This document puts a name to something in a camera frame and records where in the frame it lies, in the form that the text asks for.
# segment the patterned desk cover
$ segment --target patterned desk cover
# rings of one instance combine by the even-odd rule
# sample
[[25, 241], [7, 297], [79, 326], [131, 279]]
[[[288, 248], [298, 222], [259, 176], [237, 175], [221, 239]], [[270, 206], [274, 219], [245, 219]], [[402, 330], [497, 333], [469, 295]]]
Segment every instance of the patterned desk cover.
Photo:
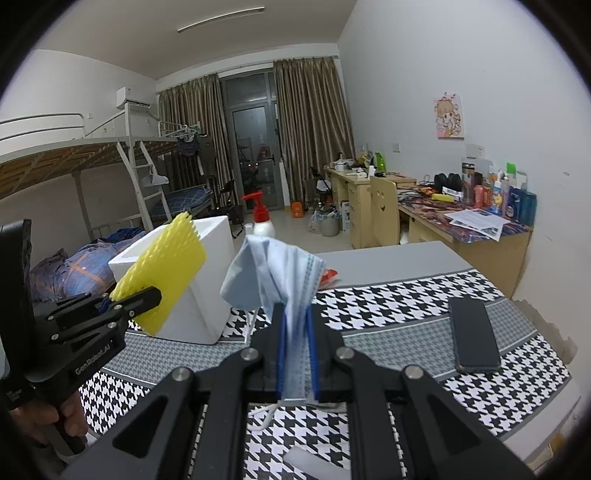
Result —
[[[489, 240], [486, 235], [468, 230], [461, 226], [450, 225], [451, 219], [445, 216], [446, 213], [460, 212], [466, 209], [466, 205], [459, 202], [447, 203], [438, 200], [431, 200], [424, 196], [409, 196], [408, 192], [417, 193], [418, 186], [408, 187], [398, 190], [398, 204], [407, 208], [412, 213], [433, 223], [445, 233], [448, 233], [456, 240], [464, 244], [472, 244], [483, 240]], [[517, 222], [510, 222], [503, 226], [502, 236], [518, 235], [519, 233], [529, 233], [532, 229]]]
[[[495, 374], [459, 374], [454, 369], [447, 299], [470, 296], [486, 302], [502, 369]], [[318, 292], [316, 303], [345, 343], [385, 367], [422, 365], [456, 400], [501, 439], [533, 418], [570, 380], [548, 342], [519, 310], [477, 272], [467, 270], [389, 284], [334, 288]], [[268, 324], [261, 310], [255, 328]], [[90, 427], [104, 433], [150, 387], [179, 365], [195, 370], [217, 365], [243, 347], [244, 312], [232, 315], [215, 346], [127, 334], [127, 347], [81, 388]], [[264, 416], [254, 418], [261, 424]], [[394, 415], [391, 414], [396, 434]], [[282, 407], [262, 432], [247, 432], [244, 478], [305, 479], [282, 461], [294, 445], [349, 468], [345, 413], [312, 407]], [[404, 470], [406, 452], [399, 446]]]

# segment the curtain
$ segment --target curtain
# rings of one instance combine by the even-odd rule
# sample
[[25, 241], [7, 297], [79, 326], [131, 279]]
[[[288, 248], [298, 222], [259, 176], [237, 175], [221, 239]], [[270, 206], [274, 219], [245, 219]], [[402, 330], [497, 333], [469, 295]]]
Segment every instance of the curtain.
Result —
[[339, 157], [353, 158], [349, 115], [331, 58], [290, 59], [273, 63], [279, 129], [292, 200], [305, 201], [310, 167]]
[[[222, 103], [222, 89], [217, 73], [177, 85], [160, 92], [160, 119], [185, 125], [201, 122], [203, 132], [209, 134], [217, 153], [217, 182], [220, 188], [232, 178], [228, 132]], [[166, 175], [171, 190], [179, 190], [204, 183], [199, 175], [197, 157], [172, 153], [166, 158]]]

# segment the white bottle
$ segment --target white bottle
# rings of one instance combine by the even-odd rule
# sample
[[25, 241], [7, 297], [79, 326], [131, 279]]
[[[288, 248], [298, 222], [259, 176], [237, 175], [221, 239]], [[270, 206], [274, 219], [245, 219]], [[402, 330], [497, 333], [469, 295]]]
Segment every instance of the white bottle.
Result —
[[257, 236], [270, 236], [275, 238], [275, 227], [273, 227], [271, 219], [269, 218], [269, 210], [262, 202], [262, 192], [250, 193], [248, 195], [245, 195], [243, 199], [253, 199], [255, 201], [255, 207], [252, 211], [252, 217], [255, 221], [255, 225], [252, 230], [252, 234]]

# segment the black phone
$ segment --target black phone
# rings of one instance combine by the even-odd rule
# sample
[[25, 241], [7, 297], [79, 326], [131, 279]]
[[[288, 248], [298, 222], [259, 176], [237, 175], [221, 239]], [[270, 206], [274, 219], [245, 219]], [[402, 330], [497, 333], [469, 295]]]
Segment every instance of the black phone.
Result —
[[449, 299], [456, 370], [462, 373], [496, 372], [501, 356], [482, 300]]

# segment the poster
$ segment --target poster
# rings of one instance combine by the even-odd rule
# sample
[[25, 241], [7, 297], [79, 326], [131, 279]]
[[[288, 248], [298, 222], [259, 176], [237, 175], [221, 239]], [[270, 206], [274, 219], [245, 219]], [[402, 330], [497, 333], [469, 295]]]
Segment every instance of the poster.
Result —
[[435, 99], [437, 138], [464, 138], [464, 115], [457, 93]]

